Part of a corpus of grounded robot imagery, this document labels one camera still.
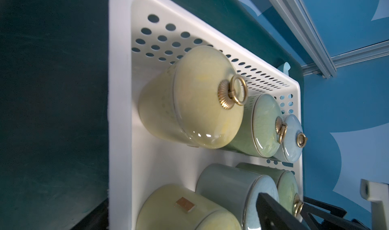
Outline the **green tea canister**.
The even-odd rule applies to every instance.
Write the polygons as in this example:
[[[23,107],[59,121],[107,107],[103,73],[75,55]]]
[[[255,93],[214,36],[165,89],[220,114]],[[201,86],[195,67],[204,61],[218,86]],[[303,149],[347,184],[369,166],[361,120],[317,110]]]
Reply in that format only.
[[[244,106],[241,126],[222,149],[249,156],[271,158],[284,142],[288,125],[276,99],[269,94],[250,96]]]
[[[298,189],[295,176],[291,171],[249,163],[239,163],[236,168],[270,176],[277,186],[280,205],[296,219],[299,221],[302,220],[301,211],[304,206],[303,197]]]

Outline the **blue tea canister front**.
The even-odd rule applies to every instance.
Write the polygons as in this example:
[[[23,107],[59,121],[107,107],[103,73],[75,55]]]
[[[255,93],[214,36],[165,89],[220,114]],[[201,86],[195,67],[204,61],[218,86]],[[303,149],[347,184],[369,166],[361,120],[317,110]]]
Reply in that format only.
[[[204,169],[196,192],[231,212],[243,230],[262,229],[256,209],[260,193],[279,202],[277,186],[270,176],[223,164],[211,164]]]

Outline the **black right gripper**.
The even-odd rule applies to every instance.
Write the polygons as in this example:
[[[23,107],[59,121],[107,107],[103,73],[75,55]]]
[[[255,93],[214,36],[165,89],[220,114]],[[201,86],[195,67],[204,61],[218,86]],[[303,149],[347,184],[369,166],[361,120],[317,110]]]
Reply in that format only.
[[[301,216],[311,230],[369,230],[358,221],[344,219],[347,211],[335,205],[304,196],[304,202],[328,210],[316,215],[314,212],[302,211]]]

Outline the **yellow tea canister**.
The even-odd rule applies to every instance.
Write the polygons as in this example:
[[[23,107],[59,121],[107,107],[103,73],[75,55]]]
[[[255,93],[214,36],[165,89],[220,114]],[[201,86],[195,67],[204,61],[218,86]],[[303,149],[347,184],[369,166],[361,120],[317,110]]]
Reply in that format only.
[[[155,190],[144,203],[137,230],[240,230],[237,218],[213,201],[177,184]]]
[[[142,89],[138,112],[152,135],[219,149],[236,136],[248,100],[245,79],[210,46],[191,49]]]

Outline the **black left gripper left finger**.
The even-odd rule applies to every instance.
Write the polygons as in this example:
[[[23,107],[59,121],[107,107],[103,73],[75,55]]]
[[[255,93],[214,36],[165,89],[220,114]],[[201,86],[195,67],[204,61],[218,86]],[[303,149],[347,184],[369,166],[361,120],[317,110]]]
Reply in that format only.
[[[105,199],[71,230],[108,230],[109,229],[109,199]]]

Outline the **yellow tea canister back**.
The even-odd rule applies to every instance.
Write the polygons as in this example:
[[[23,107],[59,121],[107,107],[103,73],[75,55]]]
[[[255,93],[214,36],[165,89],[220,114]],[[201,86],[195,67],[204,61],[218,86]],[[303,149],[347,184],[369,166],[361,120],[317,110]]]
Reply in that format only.
[[[191,49],[142,89],[138,112],[152,135],[219,149],[236,136],[248,100],[245,79],[210,46]]]

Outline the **yellow tea canister front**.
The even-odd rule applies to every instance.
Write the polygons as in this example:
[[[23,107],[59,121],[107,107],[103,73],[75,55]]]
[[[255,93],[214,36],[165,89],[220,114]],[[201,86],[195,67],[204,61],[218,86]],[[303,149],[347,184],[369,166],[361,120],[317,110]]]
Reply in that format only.
[[[155,190],[144,203],[137,230],[240,230],[237,218],[213,201],[177,184]]]

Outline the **white perforated plastic basket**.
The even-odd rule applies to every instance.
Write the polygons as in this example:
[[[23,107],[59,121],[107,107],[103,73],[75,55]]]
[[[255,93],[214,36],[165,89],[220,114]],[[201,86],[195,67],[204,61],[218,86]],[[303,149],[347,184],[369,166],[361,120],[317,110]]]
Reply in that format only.
[[[268,92],[301,117],[301,65],[240,5],[238,0],[109,0],[108,6],[109,227],[133,230],[140,209],[160,186],[196,187],[210,164],[266,165],[224,150],[193,148],[159,139],[142,124],[143,87],[179,56],[212,45],[249,76],[250,92]],[[277,68],[288,62],[289,76]]]

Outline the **aluminium back frame bar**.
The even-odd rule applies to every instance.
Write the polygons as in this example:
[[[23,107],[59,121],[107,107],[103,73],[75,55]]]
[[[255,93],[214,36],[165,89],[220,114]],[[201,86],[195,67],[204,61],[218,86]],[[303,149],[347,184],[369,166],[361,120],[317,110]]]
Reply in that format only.
[[[329,55],[325,45],[321,44],[319,50],[313,55],[314,62],[301,67],[303,75],[320,74],[327,79],[335,78],[337,69],[340,67],[388,56],[389,41],[369,45],[333,57]]]

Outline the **right aluminium frame post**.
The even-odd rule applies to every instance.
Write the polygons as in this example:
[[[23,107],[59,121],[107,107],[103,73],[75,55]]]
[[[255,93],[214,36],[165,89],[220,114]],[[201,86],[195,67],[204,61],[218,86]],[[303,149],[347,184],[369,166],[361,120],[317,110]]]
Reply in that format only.
[[[303,0],[269,0],[325,78],[337,77],[337,69]]]

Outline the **light blue dustpan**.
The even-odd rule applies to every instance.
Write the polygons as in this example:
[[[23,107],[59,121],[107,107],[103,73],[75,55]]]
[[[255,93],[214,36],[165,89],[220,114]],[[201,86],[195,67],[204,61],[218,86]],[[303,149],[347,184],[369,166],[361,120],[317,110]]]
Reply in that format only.
[[[277,69],[282,73],[284,73],[286,76],[289,76],[289,71],[291,69],[291,66],[288,62],[285,62],[284,64],[280,65]]]

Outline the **grey-blue tea canister back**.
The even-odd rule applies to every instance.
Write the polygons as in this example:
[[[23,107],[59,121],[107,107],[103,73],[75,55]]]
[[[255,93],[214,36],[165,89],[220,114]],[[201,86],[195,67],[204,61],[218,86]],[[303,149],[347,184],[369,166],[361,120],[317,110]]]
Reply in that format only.
[[[301,122],[295,115],[288,115],[285,123],[287,124],[285,139],[271,159],[279,162],[295,163],[300,158],[302,149],[306,146],[308,139],[304,134]]]

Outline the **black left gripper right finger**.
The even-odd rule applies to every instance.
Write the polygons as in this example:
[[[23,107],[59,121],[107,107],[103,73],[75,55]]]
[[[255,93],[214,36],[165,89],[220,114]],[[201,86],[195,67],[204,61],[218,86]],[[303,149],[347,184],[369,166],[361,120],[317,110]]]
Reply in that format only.
[[[267,193],[258,194],[256,210],[262,230],[307,229]]]

